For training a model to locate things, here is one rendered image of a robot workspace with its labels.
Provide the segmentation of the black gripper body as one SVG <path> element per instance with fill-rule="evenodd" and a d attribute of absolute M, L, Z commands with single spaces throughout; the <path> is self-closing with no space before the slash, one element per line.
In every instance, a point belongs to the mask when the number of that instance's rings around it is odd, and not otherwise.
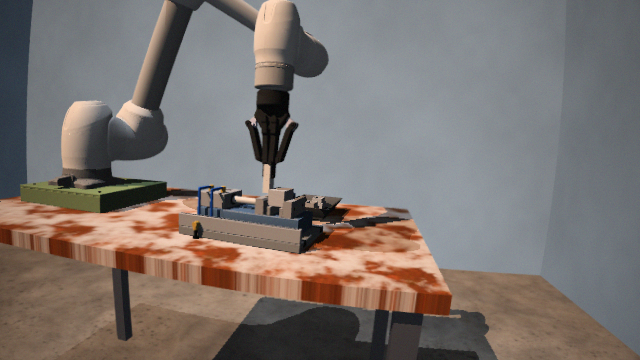
<path fill-rule="evenodd" d="M 261 127 L 261 116 L 267 116 L 267 131 L 271 129 L 271 117 L 277 116 L 276 131 L 280 131 L 287 123 L 289 114 L 289 97 L 287 91 L 281 90 L 259 90 L 257 92 L 256 112 L 254 114 Z"/>

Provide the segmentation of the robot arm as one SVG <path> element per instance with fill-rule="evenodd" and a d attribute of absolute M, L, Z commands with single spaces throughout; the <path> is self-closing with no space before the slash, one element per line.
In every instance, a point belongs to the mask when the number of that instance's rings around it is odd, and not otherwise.
<path fill-rule="evenodd" d="M 132 100 L 117 117 L 101 101 L 73 103 L 62 127 L 62 176 L 48 185 L 125 184 L 112 176 L 111 161 L 148 159 L 165 149 L 168 131 L 159 107 L 192 12 L 205 1 L 255 32 L 256 89 L 291 91 L 294 74 L 316 77 L 328 65 L 325 47 L 300 26 L 293 2 L 269 0 L 257 11 L 243 0 L 165 0 Z"/>

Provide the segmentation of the dark grey flat bar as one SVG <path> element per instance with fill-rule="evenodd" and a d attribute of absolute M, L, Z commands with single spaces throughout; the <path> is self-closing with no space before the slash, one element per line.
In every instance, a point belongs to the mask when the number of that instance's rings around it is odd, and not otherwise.
<path fill-rule="evenodd" d="M 281 208 L 281 207 L 268 206 L 267 207 L 267 216 L 271 216 L 271 215 L 279 212 L 279 208 Z"/>

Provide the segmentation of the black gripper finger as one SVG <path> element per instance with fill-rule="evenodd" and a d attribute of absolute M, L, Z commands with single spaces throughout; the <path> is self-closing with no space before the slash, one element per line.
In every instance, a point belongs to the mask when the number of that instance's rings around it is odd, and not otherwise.
<path fill-rule="evenodd" d="M 254 150 L 255 159 L 263 164 L 263 193 L 266 193 L 266 178 L 267 178 L 267 162 L 269 155 L 270 144 L 270 131 L 267 131 L 267 116 L 261 116 L 261 133 L 262 133 L 262 145 L 260 141 L 258 124 L 255 117 L 250 120 L 246 120 L 246 126 L 249 129 L 252 146 Z"/>
<path fill-rule="evenodd" d="M 281 141 L 281 144 L 278 150 L 279 137 L 281 134 L 281 130 L 276 132 L 277 116 L 273 115 L 271 117 L 271 129 L 270 129 L 271 138 L 270 138 L 269 158 L 267 162 L 268 165 L 267 165 L 267 178 L 266 178 L 266 193 L 268 193 L 269 189 L 274 188 L 276 164 L 284 161 L 293 133 L 299 126 L 299 124 L 294 122 L 290 117 L 288 117 L 286 121 L 287 121 L 287 124 L 286 124 L 287 128 L 285 130 L 283 139 Z"/>

